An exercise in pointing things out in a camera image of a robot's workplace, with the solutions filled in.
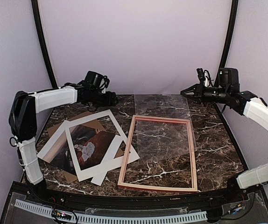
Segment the clear acrylic sheet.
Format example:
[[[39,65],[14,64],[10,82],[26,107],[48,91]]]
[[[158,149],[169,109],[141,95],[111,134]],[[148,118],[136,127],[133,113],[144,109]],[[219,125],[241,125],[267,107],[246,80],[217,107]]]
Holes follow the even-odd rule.
[[[191,120],[188,102],[180,95],[135,95],[134,102],[136,115]],[[189,155],[185,124],[138,120],[134,137],[142,161],[152,163]]]

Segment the white photo mat border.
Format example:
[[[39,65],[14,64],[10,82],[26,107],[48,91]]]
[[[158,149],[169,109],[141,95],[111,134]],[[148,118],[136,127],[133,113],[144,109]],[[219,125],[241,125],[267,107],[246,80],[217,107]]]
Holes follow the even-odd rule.
[[[82,124],[108,116],[114,124],[114,130],[110,133],[100,131],[91,137],[86,143],[77,140],[71,134],[80,130]],[[118,124],[111,110],[106,110],[88,115],[86,117],[64,123],[67,142],[69,145],[74,169],[79,181],[106,174],[108,171],[121,167],[123,156],[115,157],[122,143],[127,142],[127,136]]]

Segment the wooden picture frame red edge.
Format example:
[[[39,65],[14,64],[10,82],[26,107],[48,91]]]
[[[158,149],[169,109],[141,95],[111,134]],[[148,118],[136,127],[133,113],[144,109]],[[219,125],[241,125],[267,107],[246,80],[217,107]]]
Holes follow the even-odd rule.
[[[190,172],[191,172],[191,188],[177,188],[177,187],[162,187],[162,186],[150,186],[150,185],[139,185],[134,183],[125,183],[125,174],[127,169],[127,164],[130,155],[130,149],[132,146],[133,133],[136,121],[150,121],[158,123],[171,123],[171,124],[183,124],[187,126],[187,135],[189,143],[189,153],[190,153]],[[159,191],[159,192],[171,192],[171,193],[195,193],[199,192],[197,186],[197,172],[196,172],[196,161],[195,161],[195,150],[193,141],[193,131],[191,122],[188,119],[176,119],[176,118],[162,118],[153,116],[143,116],[143,115],[133,115],[131,120],[131,125],[129,128],[128,138],[126,142],[126,148],[124,151],[124,156],[121,163],[120,174],[118,178],[117,186],[126,189],[135,189],[143,191]]]

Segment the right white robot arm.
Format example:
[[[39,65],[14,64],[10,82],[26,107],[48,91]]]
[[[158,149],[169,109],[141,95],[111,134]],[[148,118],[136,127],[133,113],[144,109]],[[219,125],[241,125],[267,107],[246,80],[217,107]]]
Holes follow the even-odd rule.
[[[256,146],[255,134],[262,136],[268,133],[268,104],[263,98],[250,91],[241,91],[238,70],[220,68],[216,83],[212,83],[210,73],[202,68],[197,69],[199,83],[180,92],[185,98],[197,104],[222,104],[239,115],[249,119],[247,127],[239,136],[250,137],[250,145]],[[232,203],[241,195],[242,189],[268,183],[268,163],[243,171],[227,181],[223,199]]]

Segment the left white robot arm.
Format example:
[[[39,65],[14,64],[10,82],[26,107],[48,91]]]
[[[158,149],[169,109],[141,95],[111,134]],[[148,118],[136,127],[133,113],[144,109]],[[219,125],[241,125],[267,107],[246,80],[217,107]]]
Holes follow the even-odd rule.
[[[81,103],[96,109],[115,106],[119,101],[115,92],[107,91],[109,83],[110,80],[106,76],[94,77],[77,84],[66,83],[56,89],[16,93],[8,122],[12,138],[15,139],[15,147],[19,150],[21,166],[31,184],[37,185],[44,180],[35,146],[37,114],[47,109],[73,103]]]

